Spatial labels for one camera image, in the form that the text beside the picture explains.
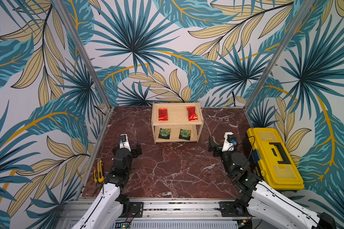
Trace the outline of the green tea bag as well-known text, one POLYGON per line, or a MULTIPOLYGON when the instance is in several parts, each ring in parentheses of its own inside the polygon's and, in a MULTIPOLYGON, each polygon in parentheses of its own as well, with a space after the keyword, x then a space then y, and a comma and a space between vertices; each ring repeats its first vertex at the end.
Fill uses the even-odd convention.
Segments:
POLYGON ((159 130, 159 139, 170 139, 171 129, 170 128, 160 128, 159 130))
POLYGON ((190 141, 191 134, 192 134, 191 130, 181 129, 179 133, 179 139, 190 141))

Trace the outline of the red tea bag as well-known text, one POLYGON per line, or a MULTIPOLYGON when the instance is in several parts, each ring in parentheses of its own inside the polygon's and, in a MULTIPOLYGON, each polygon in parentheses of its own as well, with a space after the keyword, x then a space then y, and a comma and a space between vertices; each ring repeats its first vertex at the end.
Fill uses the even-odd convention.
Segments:
POLYGON ((158 109, 158 120, 159 121, 168 121, 168 109, 159 108, 158 109))
POLYGON ((187 107, 186 109, 187 109, 187 112, 188 112, 188 120, 189 121, 198 120, 198 115, 196 113, 196 107, 190 106, 190 107, 187 107))

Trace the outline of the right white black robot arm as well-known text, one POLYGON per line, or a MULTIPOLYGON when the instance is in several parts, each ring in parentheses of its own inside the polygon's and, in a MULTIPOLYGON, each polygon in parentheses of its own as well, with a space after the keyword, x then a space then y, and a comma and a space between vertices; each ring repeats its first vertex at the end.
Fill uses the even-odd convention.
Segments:
POLYGON ((225 133, 223 144, 209 137, 208 151, 219 157, 226 175, 240 191, 234 201, 219 203, 223 217, 259 218, 278 229, 335 229, 334 218, 311 211, 282 195, 259 176, 248 170, 250 162, 236 151, 236 136, 225 133))

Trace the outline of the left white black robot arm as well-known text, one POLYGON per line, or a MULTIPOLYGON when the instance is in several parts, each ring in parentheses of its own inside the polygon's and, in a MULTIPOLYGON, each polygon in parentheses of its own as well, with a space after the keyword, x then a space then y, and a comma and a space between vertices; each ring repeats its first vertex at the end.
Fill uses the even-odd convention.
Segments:
POLYGON ((141 154, 139 144, 135 148, 123 145, 115 148, 114 164, 98 196, 74 229, 110 229, 119 217, 129 214, 130 200, 122 191, 129 181, 133 159, 141 154))

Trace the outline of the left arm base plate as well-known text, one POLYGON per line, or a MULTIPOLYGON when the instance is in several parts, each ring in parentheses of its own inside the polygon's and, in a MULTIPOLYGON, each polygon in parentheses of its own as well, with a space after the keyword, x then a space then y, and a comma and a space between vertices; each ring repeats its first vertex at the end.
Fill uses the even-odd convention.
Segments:
POLYGON ((128 217, 142 217, 144 203, 143 202, 130 202, 121 204, 120 202, 114 202, 107 205, 101 213, 104 215, 104 218, 128 218, 128 217))

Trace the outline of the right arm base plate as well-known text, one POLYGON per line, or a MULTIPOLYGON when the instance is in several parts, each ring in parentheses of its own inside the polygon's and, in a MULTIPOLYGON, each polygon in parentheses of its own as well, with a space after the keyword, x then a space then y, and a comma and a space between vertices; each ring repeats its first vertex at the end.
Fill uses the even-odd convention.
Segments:
POLYGON ((221 201, 218 204, 217 210, 221 212, 222 217, 253 217, 246 207, 235 201, 221 201))

